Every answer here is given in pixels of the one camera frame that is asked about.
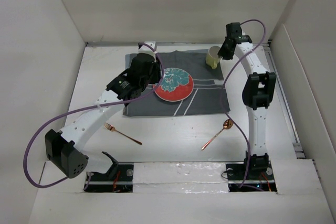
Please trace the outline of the red and teal plate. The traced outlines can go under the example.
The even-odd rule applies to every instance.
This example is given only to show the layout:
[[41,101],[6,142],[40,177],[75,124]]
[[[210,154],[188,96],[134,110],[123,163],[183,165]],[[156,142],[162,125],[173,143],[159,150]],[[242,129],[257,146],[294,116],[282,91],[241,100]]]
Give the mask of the red and teal plate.
[[187,71],[180,68],[166,68],[163,80],[154,93],[163,101],[179,102],[188,98],[193,89],[194,80]]

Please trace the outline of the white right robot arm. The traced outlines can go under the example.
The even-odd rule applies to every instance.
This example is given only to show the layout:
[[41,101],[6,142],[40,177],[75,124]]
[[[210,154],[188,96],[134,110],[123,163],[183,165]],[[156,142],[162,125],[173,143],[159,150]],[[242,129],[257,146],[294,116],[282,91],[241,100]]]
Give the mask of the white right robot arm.
[[254,179],[266,171],[269,156],[266,148],[266,115],[273,100],[276,74],[267,70],[260,62],[250,36],[243,33],[241,23],[226,25],[226,37],[218,56],[223,60],[238,58],[247,75],[242,92],[242,101],[248,113],[248,146],[244,159],[243,173]]

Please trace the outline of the grey striped cloth placemat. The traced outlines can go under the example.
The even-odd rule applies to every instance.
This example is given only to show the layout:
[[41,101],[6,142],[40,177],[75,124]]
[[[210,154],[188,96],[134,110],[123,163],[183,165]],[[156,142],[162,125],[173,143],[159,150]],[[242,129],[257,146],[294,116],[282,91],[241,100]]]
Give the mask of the grey striped cloth placemat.
[[205,62],[207,50],[173,51],[159,53],[164,68],[177,68],[191,75],[194,88],[185,99],[168,101],[155,93],[131,103],[123,115],[134,116],[187,116],[228,113],[227,92],[222,88],[224,77],[221,67],[212,69]]

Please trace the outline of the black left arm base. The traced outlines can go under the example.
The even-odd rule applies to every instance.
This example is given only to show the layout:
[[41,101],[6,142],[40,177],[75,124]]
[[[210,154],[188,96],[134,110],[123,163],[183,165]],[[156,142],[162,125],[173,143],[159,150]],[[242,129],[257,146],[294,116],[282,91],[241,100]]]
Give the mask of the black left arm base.
[[86,175],[84,191],[87,193],[132,193],[134,163],[120,163],[111,178],[105,174]]

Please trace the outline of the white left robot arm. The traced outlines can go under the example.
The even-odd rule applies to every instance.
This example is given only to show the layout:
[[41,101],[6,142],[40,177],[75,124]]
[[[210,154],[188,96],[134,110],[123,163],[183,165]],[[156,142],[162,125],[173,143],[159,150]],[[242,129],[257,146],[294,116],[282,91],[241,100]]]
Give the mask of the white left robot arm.
[[141,93],[149,84],[159,81],[161,71],[153,52],[139,52],[132,59],[130,67],[107,85],[92,109],[58,132],[50,130],[46,133],[48,159],[69,179],[82,172],[99,173],[105,180],[114,179],[118,161],[107,152],[98,156],[83,153],[84,146],[123,106],[143,98]]

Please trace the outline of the pale yellow mug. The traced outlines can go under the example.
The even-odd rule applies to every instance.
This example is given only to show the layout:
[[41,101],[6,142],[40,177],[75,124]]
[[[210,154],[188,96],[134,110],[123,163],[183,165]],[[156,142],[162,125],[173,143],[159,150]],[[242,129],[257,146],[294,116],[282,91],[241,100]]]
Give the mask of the pale yellow mug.
[[212,46],[206,54],[205,62],[212,69],[216,69],[219,62],[221,61],[221,57],[218,55],[219,50],[219,46]]

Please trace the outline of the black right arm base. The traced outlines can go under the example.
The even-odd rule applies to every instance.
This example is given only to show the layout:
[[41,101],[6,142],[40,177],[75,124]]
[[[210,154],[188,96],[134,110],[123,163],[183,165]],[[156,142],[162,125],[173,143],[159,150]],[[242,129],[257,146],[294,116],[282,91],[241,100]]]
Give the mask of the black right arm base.
[[228,190],[233,192],[269,191],[277,192],[274,173],[271,162],[263,171],[249,170],[245,177],[245,165],[243,163],[228,163],[221,177],[227,181]]

